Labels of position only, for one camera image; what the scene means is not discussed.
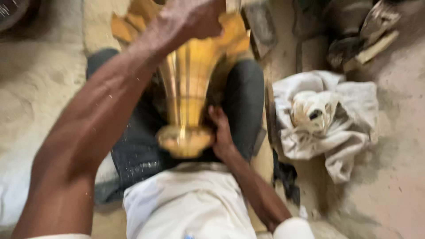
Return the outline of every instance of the white shirt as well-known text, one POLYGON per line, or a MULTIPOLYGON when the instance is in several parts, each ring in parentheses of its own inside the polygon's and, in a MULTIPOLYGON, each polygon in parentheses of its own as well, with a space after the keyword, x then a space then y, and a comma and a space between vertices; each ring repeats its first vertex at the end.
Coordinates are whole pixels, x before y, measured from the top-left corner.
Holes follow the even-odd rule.
MULTIPOLYGON (((161 172, 128 188, 123 206, 128 239, 256 239, 241 189, 219 163, 209 170, 161 172)), ((80 237, 50 239, 86 239, 80 237)), ((274 239, 314 239, 307 221, 291 218, 275 230, 274 239)))

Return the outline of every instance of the white cloth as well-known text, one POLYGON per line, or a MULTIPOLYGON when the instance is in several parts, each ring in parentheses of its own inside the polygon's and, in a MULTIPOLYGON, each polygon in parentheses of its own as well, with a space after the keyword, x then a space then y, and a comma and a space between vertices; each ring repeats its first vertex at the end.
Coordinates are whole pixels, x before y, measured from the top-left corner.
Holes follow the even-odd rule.
POLYGON ((345 81, 343 75, 311 71, 273 84, 285 156, 306 160, 325 154, 326 169, 335 183, 350 180, 354 157, 370 144, 378 116, 376 85, 345 81), (302 91, 332 91, 341 95, 340 105, 324 136, 297 130, 291 122, 292 101, 302 91))
POLYGON ((293 126, 310 134, 325 136, 332 124, 341 95, 332 91, 301 91, 292 101, 293 126))
POLYGON ((164 171, 124 192, 127 238, 252 238, 242 192, 230 173, 164 171))

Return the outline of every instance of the crumpled cloth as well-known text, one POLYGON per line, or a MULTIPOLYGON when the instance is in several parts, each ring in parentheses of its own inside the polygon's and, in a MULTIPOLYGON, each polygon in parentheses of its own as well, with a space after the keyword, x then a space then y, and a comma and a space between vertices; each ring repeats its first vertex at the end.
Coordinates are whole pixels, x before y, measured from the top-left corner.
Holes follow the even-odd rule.
POLYGON ((350 180, 354 157, 371 144, 377 124, 377 88, 373 82, 346 82, 329 71, 299 73, 273 84, 280 140, 286 157, 309 160, 324 154, 325 167, 334 183, 350 180), (302 91, 333 91, 341 95, 325 135, 298 130, 291 122, 292 101, 302 91))
POLYGON ((341 95, 333 91, 301 91, 292 100, 291 120, 297 130, 326 135, 341 95))

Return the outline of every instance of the fingers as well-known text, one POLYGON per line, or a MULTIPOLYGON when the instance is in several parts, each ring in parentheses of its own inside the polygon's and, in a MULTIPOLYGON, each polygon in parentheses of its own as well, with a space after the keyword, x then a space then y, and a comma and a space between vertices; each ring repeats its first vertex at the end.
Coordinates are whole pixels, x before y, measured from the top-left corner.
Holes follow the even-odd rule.
POLYGON ((225 124, 228 124, 227 115, 225 114, 225 112, 223 111, 223 109, 221 107, 219 107, 219 106, 214 107, 214 106, 210 105, 208 107, 208 113, 210 114, 211 120, 218 127, 225 126, 225 124))

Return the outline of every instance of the right hand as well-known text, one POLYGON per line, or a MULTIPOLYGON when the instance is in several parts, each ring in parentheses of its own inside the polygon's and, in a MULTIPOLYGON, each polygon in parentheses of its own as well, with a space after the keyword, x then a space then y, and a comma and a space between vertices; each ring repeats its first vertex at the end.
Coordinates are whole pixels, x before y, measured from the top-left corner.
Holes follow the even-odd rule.
POLYGON ((229 158, 229 155, 238 152, 230 134, 229 120, 221 107, 210 105, 208 113, 217 126, 216 140, 212 150, 222 162, 226 163, 225 161, 229 158))
POLYGON ((189 40, 220 36, 218 17, 224 12, 225 0, 169 0, 160 14, 177 22, 182 37, 189 40))

